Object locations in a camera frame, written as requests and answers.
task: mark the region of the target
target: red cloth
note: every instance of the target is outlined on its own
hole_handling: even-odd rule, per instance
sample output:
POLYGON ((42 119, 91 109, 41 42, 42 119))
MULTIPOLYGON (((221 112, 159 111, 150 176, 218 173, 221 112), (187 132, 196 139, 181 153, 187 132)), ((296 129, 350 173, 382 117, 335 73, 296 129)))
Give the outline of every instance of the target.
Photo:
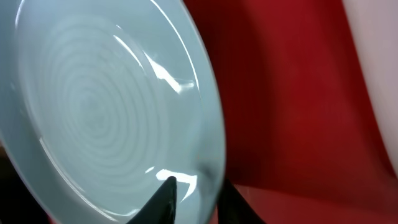
MULTIPOLYGON (((228 178, 236 184, 398 214, 397 179, 341 1, 185 3, 220 90, 228 178)), ((277 197, 267 200, 273 201, 264 205, 280 203, 277 197)), ((266 209, 269 206, 259 212, 270 220, 283 213, 266 209)))

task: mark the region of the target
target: ceramic plate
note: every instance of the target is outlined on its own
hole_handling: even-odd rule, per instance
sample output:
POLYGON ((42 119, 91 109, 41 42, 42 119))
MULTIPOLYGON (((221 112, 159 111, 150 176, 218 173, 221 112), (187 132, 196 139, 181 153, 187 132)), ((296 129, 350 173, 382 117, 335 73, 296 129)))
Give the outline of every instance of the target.
POLYGON ((208 57, 177 0, 1 3, 0 137, 60 223, 126 223, 169 176, 205 223, 224 173, 208 57))

